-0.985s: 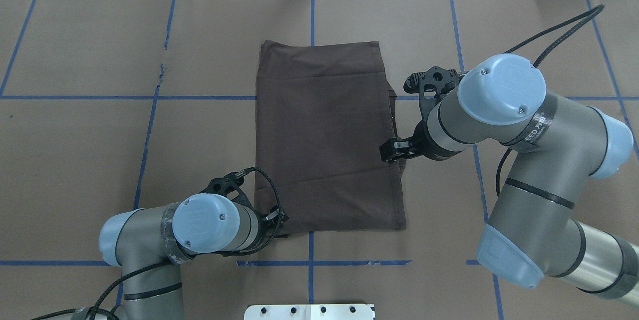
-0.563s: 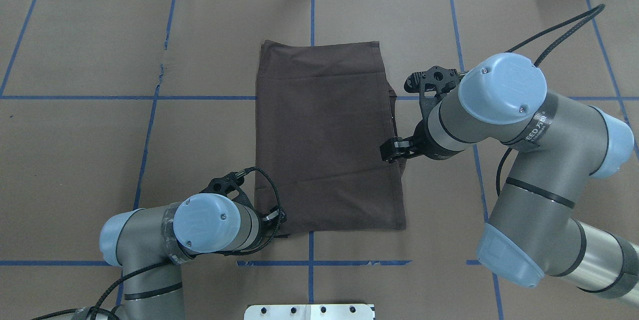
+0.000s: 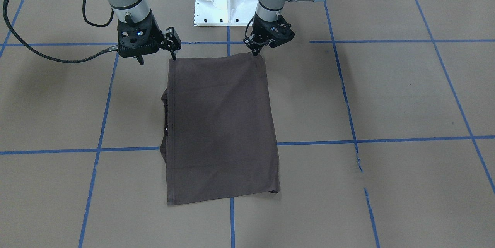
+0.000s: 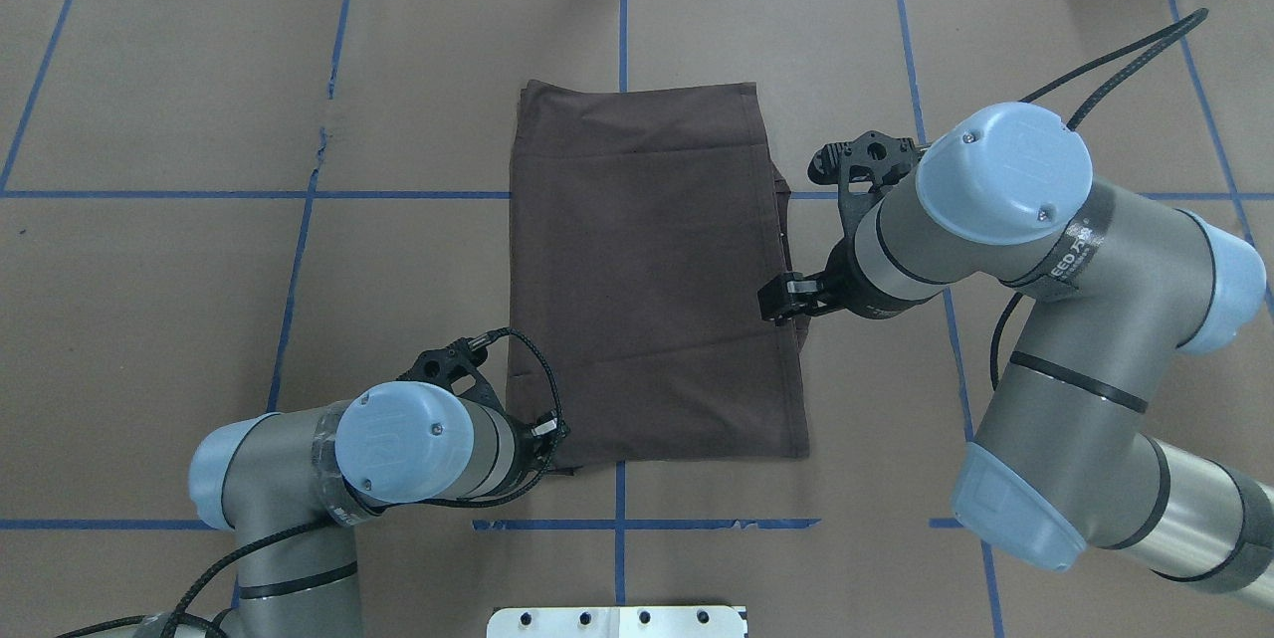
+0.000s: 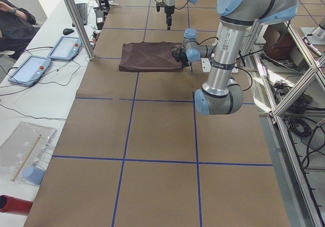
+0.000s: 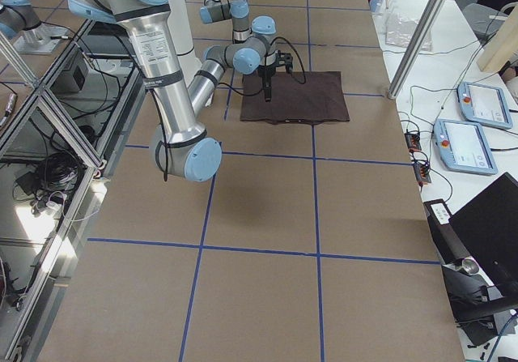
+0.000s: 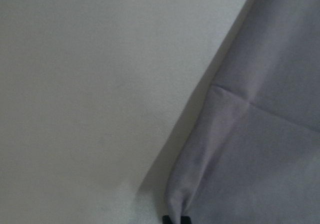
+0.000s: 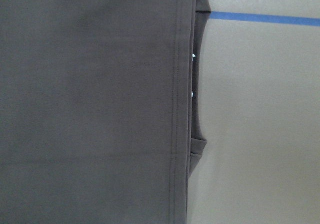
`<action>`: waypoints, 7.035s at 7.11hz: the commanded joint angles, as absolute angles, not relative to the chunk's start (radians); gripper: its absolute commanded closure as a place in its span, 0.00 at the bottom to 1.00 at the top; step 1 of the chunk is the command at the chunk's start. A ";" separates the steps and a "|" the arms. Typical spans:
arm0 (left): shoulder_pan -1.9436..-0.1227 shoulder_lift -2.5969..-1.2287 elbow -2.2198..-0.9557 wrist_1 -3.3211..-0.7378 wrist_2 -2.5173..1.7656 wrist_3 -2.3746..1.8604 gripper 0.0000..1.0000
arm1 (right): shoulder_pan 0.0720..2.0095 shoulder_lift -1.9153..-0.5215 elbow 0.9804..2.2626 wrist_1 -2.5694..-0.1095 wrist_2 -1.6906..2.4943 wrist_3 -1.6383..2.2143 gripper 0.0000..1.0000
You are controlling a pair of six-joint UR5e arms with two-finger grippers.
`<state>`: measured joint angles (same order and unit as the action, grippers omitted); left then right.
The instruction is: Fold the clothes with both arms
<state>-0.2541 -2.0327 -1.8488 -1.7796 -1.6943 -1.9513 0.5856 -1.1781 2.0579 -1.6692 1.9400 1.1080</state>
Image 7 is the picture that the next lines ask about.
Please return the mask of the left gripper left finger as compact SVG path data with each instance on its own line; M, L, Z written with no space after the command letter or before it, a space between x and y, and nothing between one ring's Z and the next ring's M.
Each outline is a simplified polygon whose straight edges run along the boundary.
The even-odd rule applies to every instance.
M164 215L162 216L162 224L173 224L173 222L168 215Z

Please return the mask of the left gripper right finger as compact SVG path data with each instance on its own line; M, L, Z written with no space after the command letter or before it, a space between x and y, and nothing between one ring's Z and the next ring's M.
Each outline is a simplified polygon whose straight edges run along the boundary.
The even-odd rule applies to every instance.
M191 224L191 218L189 216L181 216L180 224Z

